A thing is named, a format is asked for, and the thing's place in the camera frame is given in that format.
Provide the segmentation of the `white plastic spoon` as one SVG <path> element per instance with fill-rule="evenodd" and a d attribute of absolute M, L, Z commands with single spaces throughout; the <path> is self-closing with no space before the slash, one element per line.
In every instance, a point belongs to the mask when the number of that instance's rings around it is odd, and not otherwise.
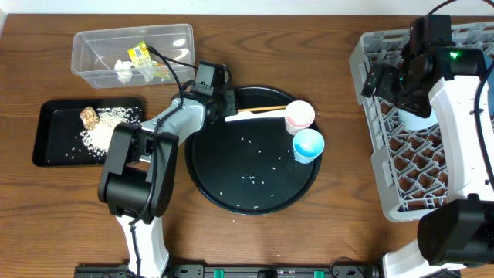
<path fill-rule="evenodd" d="M 252 120 L 252 119 L 263 119 L 263 118 L 283 118 L 285 117 L 284 110 L 271 110 L 266 112 L 254 113 L 252 111 L 238 112 L 236 115 L 227 116 L 225 122 L 233 122 L 239 120 Z"/>

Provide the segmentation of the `light blue small bowl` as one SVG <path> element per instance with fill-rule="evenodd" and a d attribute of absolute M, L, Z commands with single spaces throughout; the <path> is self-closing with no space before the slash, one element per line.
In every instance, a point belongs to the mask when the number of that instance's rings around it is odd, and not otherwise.
<path fill-rule="evenodd" d="M 398 120 L 409 131 L 428 129 L 438 123 L 438 119 L 434 111 L 431 112 L 429 117 L 423 118 L 405 110 L 398 109 Z"/>

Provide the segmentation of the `wooden chopstick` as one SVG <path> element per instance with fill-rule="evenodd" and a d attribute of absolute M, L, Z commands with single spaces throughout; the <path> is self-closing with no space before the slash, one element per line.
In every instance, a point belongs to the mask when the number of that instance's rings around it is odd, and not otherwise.
<path fill-rule="evenodd" d="M 279 105 L 279 106 L 269 106 L 269 107 L 253 107 L 253 108 L 244 108 L 238 109 L 240 112 L 259 112 L 259 111 L 270 111 L 270 110 L 283 110 L 286 109 L 287 105 Z"/>

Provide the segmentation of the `yellow snack wrapper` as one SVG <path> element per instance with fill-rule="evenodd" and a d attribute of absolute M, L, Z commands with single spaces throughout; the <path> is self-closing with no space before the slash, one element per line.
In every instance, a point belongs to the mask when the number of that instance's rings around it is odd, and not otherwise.
<path fill-rule="evenodd" d="M 171 80 L 168 68 L 152 60 L 145 41 L 141 41 L 134 47 L 129 48 L 127 53 L 134 67 L 144 76 L 146 82 L 152 81 L 155 77 L 160 81 Z"/>

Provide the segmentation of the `round black serving tray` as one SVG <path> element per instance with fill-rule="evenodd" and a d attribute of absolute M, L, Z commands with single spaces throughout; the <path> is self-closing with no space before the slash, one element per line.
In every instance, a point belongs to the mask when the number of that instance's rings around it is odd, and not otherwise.
<path fill-rule="evenodd" d="M 321 158 L 299 163 L 283 118 L 205 122 L 185 142 L 191 180 L 217 206 L 241 215 L 278 212 L 315 182 Z"/>

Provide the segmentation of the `pink cup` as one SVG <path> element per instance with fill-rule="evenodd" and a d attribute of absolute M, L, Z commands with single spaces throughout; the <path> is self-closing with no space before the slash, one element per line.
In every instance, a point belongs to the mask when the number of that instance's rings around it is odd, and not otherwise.
<path fill-rule="evenodd" d="M 284 116 L 287 132 L 295 135 L 308 128 L 314 122 L 315 116 L 315 110 L 310 103 L 303 100 L 291 102 L 286 106 Z"/>

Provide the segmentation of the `white tissue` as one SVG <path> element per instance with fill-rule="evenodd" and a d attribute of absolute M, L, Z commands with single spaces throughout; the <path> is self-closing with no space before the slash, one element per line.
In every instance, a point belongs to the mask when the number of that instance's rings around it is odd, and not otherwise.
<path fill-rule="evenodd" d="M 117 73 L 117 79 L 125 84 L 130 81 L 133 76 L 133 63 L 131 61 L 117 60 L 114 66 L 114 71 Z"/>

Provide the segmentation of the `light blue cup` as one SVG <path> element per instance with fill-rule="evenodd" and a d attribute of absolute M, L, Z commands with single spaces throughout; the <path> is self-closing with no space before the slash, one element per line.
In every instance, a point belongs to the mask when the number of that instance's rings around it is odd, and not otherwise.
<path fill-rule="evenodd" d="M 318 158 L 325 148 L 322 134 L 314 129 L 303 129 L 293 138 L 293 155 L 301 164 L 309 164 Z"/>

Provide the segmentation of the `pile of rice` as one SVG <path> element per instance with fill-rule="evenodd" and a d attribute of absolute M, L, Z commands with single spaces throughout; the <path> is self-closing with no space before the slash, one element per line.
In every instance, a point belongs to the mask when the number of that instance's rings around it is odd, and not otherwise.
<path fill-rule="evenodd" d="M 79 139 L 91 157 L 100 160 L 107 155 L 113 131 L 118 124 L 139 124 L 142 109 L 139 107 L 103 107 L 93 108 L 100 118 L 96 127 L 89 131 L 83 126 Z"/>

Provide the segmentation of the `brown food scrap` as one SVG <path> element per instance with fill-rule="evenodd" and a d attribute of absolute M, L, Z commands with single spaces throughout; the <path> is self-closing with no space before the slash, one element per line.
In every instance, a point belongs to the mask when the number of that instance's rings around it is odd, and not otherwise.
<path fill-rule="evenodd" d="M 89 131 L 92 131 L 100 122 L 98 114 L 92 107 L 85 107 L 80 113 L 80 119 L 83 126 Z"/>

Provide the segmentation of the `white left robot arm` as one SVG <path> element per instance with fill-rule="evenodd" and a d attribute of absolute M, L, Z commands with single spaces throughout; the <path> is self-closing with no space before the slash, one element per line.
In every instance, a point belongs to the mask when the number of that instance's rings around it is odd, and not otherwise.
<path fill-rule="evenodd" d="M 201 62 L 193 80 L 178 85 L 170 106 L 141 124 L 118 124 L 112 134 L 98 199 L 120 223 L 130 277 L 161 277 L 169 260 L 162 216 L 171 200 L 178 148 L 206 121 L 236 112 L 226 65 Z"/>

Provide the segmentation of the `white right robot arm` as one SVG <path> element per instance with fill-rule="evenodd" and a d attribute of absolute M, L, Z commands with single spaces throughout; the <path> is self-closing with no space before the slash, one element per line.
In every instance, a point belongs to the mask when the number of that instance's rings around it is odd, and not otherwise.
<path fill-rule="evenodd" d="M 349 63 L 384 216 L 418 233 L 369 277 L 455 275 L 493 261 L 492 23 L 426 15 L 368 32 Z"/>

